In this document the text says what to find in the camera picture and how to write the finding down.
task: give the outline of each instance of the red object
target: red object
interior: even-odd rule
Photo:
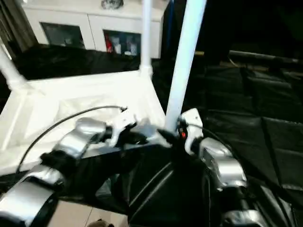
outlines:
[[[105,36],[105,45],[106,45],[106,51],[108,53],[112,53],[113,52],[113,45],[110,42],[108,35]]]

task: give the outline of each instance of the black cable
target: black cable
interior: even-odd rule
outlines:
[[[53,124],[51,127],[49,127],[48,129],[46,129],[44,132],[42,132],[30,145],[29,147],[27,148],[27,150],[25,151],[25,153],[23,154],[20,162],[19,162],[19,165],[16,169],[16,173],[15,173],[15,177],[18,177],[18,174],[20,173],[20,168],[22,166],[22,163],[24,162],[24,159],[26,158],[26,156],[28,155],[29,151],[33,148],[33,146],[40,140],[42,139],[48,132],[50,132],[51,130],[53,130],[55,127],[57,127],[59,124],[62,124],[63,122],[71,119],[71,118],[74,118],[76,116],[79,116],[81,114],[84,114],[84,113],[87,113],[87,112],[90,112],[90,111],[93,111],[93,110],[99,110],[99,109],[107,109],[107,108],[118,108],[118,109],[121,109],[122,111],[126,110],[127,108],[124,108],[124,107],[121,107],[121,106],[117,106],[117,105],[105,105],[105,106],[96,106],[96,107],[93,107],[93,108],[90,108],[90,109],[87,109],[87,110],[83,110],[81,112],[78,112],[78,113],[75,113],[75,114],[72,114],[66,118],[63,118],[62,120],[58,121],[57,123]]]
[[[206,128],[204,128],[204,127],[202,127],[202,126],[199,126],[199,125],[196,125],[196,124],[187,124],[187,125],[189,125],[189,126],[194,126],[194,127],[197,127],[197,128],[199,128],[199,129],[202,129],[202,130],[208,132],[208,133],[211,134],[213,137],[215,137],[218,141],[220,141],[225,147],[231,148],[231,150],[232,150],[232,147],[231,147],[231,146],[227,146],[227,144],[224,143],[224,141],[223,141],[216,133],[212,132],[211,130],[206,129]],[[236,155],[234,152],[232,152],[232,155],[233,155],[237,160],[239,160],[239,158],[237,157],[237,155]],[[278,196],[274,193],[274,190],[272,190],[272,189],[270,188],[270,186],[268,185],[267,182],[266,182],[266,184],[267,184],[267,186],[269,187],[269,189],[272,191],[272,193],[273,193],[273,195],[274,195],[274,197],[275,197],[275,200],[277,201],[277,203],[278,203],[278,205],[279,205],[279,207],[280,207],[280,209],[281,209],[281,211],[282,211],[282,213],[283,213],[283,215],[284,215],[284,217],[285,217],[285,219],[286,219],[287,225],[291,227],[291,226],[292,226],[292,222],[291,222],[289,216],[287,215],[287,212],[286,212],[285,207],[283,206],[282,202],[279,200]]]

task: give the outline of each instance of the glass cabinet door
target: glass cabinet door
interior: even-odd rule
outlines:
[[[79,26],[40,22],[48,43],[85,49]]]
[[[136,56],[141,53],[141,34],[103,30],[107,52]]]

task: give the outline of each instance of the curtain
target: curtain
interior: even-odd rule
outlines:
[[[12,58],[37,44],[20,1],[0,0],[0,37]]]

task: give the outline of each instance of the white frame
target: white frame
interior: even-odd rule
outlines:
[[[39,43],[49,44],[40,22],[79,26],[85,49],[95,49],[87,14],[50,11],[42,9],[24,9],[27,19]]]
[[[137,33],[141,35],[142,39],[142,21],[139,19],[89,15],[89,23],[98,51],[107,51],[103,30]],[[162,21],[152,21],[150,33],[150,45],[152,46],[150,55],[152,58],[160,58],[161,56],[161,35]]]

